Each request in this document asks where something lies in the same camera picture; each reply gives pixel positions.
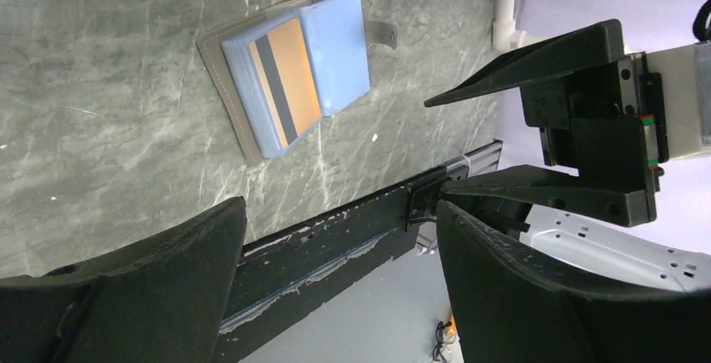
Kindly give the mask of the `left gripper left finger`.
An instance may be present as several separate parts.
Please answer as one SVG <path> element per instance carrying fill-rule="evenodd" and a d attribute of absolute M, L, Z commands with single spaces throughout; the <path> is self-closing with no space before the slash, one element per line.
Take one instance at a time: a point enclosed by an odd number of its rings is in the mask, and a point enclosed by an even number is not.
<path fill-rule="evenodd" d="M 113 252 L 4 278 L 2 361 L 211 361 L 246 228 L 233 197 Z"/>

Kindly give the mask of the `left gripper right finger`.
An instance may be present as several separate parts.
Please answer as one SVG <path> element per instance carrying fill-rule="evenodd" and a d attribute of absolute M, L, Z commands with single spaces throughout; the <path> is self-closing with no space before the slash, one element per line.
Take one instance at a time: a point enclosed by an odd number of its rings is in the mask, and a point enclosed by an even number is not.
<path fill-rule="evenodd" d="M 439 255 L 466 362 L 707 362 L 710 293 L 572 267 L 457 205 L 437 206 Z"/>

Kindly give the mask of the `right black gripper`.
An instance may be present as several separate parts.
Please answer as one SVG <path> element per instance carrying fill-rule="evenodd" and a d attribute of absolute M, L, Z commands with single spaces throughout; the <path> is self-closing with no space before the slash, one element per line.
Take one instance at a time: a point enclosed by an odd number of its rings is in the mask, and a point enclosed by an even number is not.
<path fill-rule="evenodd" d="M 427 99 L 442 106 L 520 87 L 545 162 L 578 172 L 519 165 L 444 184 L 443 196 L 514 200 L 624 227 L 654 221 L 667 158 L 660 77 L 645 53 L 623 55 L 621 22 L 608 19 L 504 53 Z"/>

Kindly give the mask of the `grey leather card holder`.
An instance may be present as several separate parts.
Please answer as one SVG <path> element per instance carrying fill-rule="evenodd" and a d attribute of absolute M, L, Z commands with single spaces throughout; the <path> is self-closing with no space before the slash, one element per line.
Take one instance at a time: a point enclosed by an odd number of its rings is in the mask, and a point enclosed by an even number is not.
<path fill-rule="evenodd" d="M 397 27 L 361 0 L 283 0 L 196 41 L 249 165 L 279 158 L 371 89 L 367 49 Z"/>

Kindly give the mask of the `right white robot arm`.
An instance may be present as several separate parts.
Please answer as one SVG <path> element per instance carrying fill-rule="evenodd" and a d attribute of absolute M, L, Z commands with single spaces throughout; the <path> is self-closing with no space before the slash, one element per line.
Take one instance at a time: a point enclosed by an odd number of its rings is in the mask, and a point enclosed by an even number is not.
<path fill-rule="evenodd" d="M 710 153 L 710 6 L 693 44 L 624 48 L 609 19 L 510 50 L 434 107 L 518 89 L 544 165 L 446 184 L 442 199 L 491 229 L 574 267 L 678 292 L 710 285 L 710 258 L 627 235 L 657 218 L 663 164 Z"/>

